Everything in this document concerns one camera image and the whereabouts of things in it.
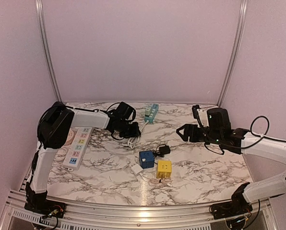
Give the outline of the teal power strip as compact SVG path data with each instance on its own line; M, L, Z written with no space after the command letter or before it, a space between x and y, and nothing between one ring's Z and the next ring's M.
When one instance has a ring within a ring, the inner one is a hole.
M144 133L144 129L148 124L152 124L155 120L155 117L158 113L158 110L152 110L151 114L149 116L145 116L144 115L144 124L140 127L140 131L141 131L141 135ZM136 146L136 144L139 142L140 137L136 137L136 138L129 138L127 141L127 146L130 147L131 149L134 149L134 147Z

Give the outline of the black power adapter with cable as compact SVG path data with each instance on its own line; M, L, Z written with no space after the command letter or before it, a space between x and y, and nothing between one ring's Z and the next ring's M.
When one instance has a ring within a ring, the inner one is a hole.
M165 155L171 153L169 145L163 144L156 147L155 150L152 150L154 158L163 158Z

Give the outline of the blue cube socket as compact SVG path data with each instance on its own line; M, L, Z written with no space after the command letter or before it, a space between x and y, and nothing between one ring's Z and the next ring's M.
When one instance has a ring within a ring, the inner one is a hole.
M151 150L140 151L139 164L143 169L153 168L155 164L153 152Z

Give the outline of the white usb charger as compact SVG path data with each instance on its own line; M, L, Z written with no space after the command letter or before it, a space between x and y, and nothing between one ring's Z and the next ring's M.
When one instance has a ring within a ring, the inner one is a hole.
M131 167L131 172L136 176L142 175L143 168L139 164L136 164L136 165Z

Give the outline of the yellow cube socket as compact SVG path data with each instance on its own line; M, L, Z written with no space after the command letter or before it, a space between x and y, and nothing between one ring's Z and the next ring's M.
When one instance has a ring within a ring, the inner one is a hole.
M159 160L157 162L156 178L157 179L170 178L171 174L172 174L172 162Z

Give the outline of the white multicolour power strip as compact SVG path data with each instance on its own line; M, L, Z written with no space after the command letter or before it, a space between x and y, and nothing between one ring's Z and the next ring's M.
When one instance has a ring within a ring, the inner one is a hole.
M80 168L92 132L92 127L78 128L73 142L63 161L64 167L71 170L78 170Z

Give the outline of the green usb charger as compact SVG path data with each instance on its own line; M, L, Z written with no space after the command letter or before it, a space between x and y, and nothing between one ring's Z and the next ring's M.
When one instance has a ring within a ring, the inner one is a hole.
M145 109L145 116L149 116L151 114L151 112L152 112L152 108L151 107L147 107Z

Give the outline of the light blue usb charger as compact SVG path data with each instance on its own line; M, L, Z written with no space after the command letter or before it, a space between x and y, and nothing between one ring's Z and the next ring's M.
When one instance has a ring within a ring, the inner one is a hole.
M158 108L159 108L159 105L158 104L151 104L151 108L153 109L153 110L158 110Z

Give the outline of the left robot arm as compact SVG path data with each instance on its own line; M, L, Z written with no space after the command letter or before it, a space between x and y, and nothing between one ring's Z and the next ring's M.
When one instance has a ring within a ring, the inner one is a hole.
M135 122L136 110L125 102L118 103L112 110L83 109L55 102L41 116L37 125L37 148L31 174L26 183L26 201L39 213L50 209L47 200L47 182L55 154L66 142L72 127L97 128L119 133L120 139L136 138L141 135Z

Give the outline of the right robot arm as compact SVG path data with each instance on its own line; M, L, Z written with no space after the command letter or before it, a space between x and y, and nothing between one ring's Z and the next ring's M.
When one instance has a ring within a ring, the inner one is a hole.
M216 144L224 154L226 150L239 155L252 155L286 165L286 140L272 138L267 133L256 134L253 130L232 129L227 109L211 108L203 111L192 107L197 124L184 124L176 130L183 141L201 142L205 146ZM286 171L254 183L242 184L227 204L230 214L236 215L246 204L262 198L286 194Z

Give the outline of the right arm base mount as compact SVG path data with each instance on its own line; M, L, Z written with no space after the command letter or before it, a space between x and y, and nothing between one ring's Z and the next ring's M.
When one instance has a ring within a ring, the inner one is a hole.
M214 219L230 218L251 213L252 211L253 208L251 204L237 204L233 201L216 203L209 207L209 212L213 215Z

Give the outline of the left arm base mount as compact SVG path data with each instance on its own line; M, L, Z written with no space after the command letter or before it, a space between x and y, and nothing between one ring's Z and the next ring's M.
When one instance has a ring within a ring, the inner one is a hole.
M41 214L45 216L45 218L49 218L51 216L63 218L66 204L52 200L45 200L43 203L41 202L37 205L31 205L26 202L24 208L34 213Z

